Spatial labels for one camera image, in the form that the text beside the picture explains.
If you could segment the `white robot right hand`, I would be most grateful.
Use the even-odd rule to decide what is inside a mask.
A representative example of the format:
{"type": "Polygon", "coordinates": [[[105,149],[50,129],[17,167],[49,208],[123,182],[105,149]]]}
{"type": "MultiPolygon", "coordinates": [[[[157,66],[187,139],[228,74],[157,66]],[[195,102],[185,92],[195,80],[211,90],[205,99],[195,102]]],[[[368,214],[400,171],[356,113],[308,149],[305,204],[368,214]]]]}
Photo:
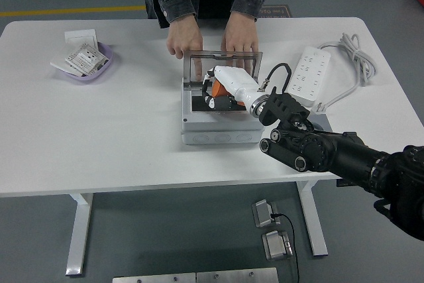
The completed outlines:
{"type": "Polygon", "coordinates": [[[207,85],[215,78],[233,96],[230,102],[243,102],[253,117],[259,117],[261,106],[267,101],[268,94],[259,91],[258,83],[242,68],[215,66],[207,71],[203,79],[202,95],[209,108],[219,110],[217,99],[207,93],[207,85]]]}

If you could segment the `person's right hand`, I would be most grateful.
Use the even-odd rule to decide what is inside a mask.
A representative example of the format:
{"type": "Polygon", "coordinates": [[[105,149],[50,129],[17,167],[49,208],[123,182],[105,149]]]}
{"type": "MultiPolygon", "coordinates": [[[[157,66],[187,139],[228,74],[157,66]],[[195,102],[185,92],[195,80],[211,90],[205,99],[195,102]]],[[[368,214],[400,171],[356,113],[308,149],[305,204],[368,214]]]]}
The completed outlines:
{"type": "Polygon", "coordinates": [[[179,60],[186,51],[203,50],[203,37],[194,15],[185,15],[170,23],[166,46],[179,60]]]}

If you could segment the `person's left hand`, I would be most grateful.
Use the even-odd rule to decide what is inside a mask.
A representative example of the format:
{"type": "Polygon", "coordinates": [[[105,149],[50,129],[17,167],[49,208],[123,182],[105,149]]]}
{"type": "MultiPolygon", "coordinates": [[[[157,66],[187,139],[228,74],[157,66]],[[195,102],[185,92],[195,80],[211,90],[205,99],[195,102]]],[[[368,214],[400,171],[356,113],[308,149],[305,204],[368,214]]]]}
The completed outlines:
{"type": "Polygon", "coordinates": [[[253,16],[232,11],[221,41],[223,52],[258,52],[258,35],[253,16]]]}

